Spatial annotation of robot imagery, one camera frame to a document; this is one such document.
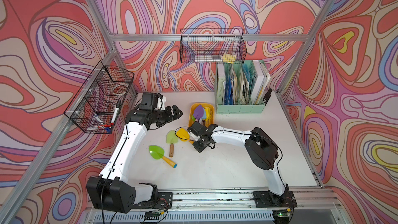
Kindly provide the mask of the purple trowel pink handle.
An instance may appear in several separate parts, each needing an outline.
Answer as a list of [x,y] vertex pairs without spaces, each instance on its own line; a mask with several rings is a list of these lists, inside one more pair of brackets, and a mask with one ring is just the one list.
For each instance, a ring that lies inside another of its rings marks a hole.
[[203,120],[203,118],[205,118],[204,115],[205,115],[204,107],[200,104],[195,108],[193,117],[195,118],[195,121],[200,122],[201,120]]

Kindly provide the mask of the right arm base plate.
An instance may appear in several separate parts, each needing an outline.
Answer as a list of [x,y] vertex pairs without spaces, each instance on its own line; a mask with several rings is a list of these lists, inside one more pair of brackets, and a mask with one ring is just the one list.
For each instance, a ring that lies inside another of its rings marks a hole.
[[292,191],[285,191],[281,196],[270,191],[254,191],[252,196],[257,208],[297,207],[297,202]]

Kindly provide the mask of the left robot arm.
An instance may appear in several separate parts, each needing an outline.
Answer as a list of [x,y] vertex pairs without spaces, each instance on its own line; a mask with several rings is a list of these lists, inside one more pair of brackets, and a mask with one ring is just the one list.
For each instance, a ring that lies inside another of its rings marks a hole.
[[121,139],[110,160],[98,176],[88,179],[86,189],[95,209],[126,214],[162,203],[155,184],[129,182],[127,174],[151,125],[160,128],[183,115],[176,105],[165,103],[162,94],[144,92],[141,103],[127,113]]

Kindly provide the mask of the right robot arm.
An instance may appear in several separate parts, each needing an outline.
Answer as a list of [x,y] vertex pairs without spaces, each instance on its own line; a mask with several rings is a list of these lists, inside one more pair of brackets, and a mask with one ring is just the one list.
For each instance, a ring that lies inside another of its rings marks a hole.
[[279,152],[276,143],[261,128],[239,131],[217,124],[206,127],[199,122],[194,122],[187,132],[193,139],[193,147],[198,152],[202,152],[207,147],[214,149],[217,144],[245,148],[253,164],[263,170],[271,195],[281,198],[288,192],[288,186],[278,169],[278,163],[283,155]]

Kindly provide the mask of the yellow scoop orange handle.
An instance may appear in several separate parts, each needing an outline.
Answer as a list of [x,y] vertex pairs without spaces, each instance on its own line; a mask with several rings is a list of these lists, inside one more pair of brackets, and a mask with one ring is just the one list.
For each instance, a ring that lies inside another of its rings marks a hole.
[[190,139],[190,134],[184,128],[179,128],[176,131],[176,136],[183,142],[193,143],[194,141]]

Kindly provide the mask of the yellow storage box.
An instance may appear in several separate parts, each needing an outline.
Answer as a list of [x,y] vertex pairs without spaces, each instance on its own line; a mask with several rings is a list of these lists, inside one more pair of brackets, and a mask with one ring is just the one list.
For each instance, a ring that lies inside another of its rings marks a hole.
[[199,122],[205,127],[209,127],[214,123],[214,111],[214,106],[209,103],[194,103],[190,108],[188,126]]

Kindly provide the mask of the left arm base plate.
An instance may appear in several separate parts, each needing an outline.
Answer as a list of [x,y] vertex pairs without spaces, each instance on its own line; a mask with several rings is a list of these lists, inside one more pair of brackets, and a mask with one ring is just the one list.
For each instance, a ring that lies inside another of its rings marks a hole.
[[159,192],[152,200],[135,204],[132,209],[170,209],[172,202],[172,192]]

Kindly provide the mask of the green trowel yellow handle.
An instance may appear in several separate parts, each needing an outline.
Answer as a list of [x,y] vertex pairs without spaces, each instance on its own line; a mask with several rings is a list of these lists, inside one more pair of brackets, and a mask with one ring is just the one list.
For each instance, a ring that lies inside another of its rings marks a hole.
[[177,168],[177,163],[175,163],[170,158],[168,158],[164,155],[165,151],[162,147],[157,146],[157,145],[150,145],[148,147],[148,149],[149,149],[149,153],[153,157],[153,159],[163,160],[172,168],[174,168],[174,169]]

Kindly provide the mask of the yellow shovel yellow handle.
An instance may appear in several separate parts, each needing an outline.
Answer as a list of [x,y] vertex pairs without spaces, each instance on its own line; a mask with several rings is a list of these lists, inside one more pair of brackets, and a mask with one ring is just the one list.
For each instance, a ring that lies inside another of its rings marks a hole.
[[208,127],[209,126],[209,121],[212,118],[212,111],[211,111],[210,107],[205,107],[204,110],[205,110],[205,114],[206,114],[206,117],[205,117],[205,120],[204,120],[204,125],[206,127]]

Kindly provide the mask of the light green trowel wooden handle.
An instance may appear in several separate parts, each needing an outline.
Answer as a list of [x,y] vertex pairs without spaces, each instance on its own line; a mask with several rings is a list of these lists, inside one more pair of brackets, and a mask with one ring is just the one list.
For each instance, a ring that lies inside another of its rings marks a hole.
[[176,136],[175,130],[171,130],[166,135],[166,143],[170,145],[169,157],[174,156],[174,146],[178,143],[179,138]]

